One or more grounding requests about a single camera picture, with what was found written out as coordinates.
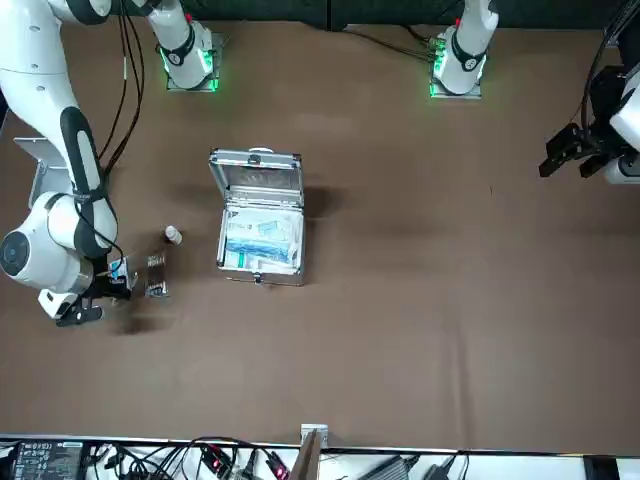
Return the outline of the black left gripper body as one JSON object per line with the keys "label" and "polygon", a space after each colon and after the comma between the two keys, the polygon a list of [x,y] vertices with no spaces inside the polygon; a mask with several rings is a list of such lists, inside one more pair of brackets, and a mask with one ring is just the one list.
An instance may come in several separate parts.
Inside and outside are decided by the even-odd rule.
{"label": "black left gripper body", "polygon": [[580,158],[584,161],[611,161],[623,155],[623,139],[609,119],[580,122]]}

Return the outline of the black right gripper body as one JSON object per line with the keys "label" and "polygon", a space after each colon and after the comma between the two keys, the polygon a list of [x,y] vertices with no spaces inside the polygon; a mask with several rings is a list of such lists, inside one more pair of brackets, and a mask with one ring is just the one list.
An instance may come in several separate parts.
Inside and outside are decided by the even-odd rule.
{"label": "black right gripper body", "polygon": [[92,300],[101,298],[129,300],[131,288],[128,286],[128,277],[119,274],[115,278],[111,274],[96,275],[82,297]]}

